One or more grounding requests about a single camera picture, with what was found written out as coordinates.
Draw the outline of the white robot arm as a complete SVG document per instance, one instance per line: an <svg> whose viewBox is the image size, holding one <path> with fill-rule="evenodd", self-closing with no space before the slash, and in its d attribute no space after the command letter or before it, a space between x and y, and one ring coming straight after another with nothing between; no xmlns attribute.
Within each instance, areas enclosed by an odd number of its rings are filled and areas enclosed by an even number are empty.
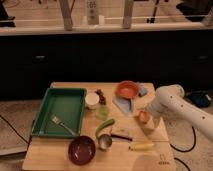
<svg viewBox="0 0 213 171"><path fill-rule="evenodd" d="M154 119L160 118L166 109L178 114L213 142L213 115L184 100L181 85L161 86L156 89L154 99L146 106Z"/></svg>

